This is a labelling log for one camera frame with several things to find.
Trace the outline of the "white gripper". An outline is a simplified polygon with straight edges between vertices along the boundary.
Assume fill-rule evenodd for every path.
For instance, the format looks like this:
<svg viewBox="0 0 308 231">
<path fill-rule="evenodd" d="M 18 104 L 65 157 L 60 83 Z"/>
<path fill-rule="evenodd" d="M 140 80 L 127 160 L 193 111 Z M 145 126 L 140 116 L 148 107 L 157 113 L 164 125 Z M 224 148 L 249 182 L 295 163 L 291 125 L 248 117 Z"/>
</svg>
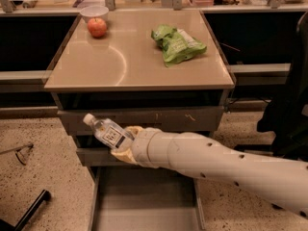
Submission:
<svg viewBox="0 0 308 231">
<path fill-rule="evenodd" d="M 143 129 L 140 126 L 127 126 L 124 130 L 136 138 L 131 149 L 112 149 L 111 154 L 114 157 L 131 165 L 138 163 L 142 167 L 169 168 L 167 147 L 170 143 L 170 133 L 153 128 Z"/>
</svg>

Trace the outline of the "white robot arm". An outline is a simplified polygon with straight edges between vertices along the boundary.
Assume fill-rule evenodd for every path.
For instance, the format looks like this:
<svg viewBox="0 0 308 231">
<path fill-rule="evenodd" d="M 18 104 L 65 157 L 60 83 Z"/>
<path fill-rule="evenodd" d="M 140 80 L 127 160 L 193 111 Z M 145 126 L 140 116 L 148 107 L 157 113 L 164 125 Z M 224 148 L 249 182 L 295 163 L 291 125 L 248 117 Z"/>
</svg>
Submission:
<svg viewBox="0 0 308 231">
<path fill-rule="evenodd" d="M 239 152 L 196 133 L 167 133 L 138 126 L 129 130 L 133 138 L 112 150 L 121 161 L 236 185 L 308 218 L 308 164 L 305 162 Z"/>
</svg>

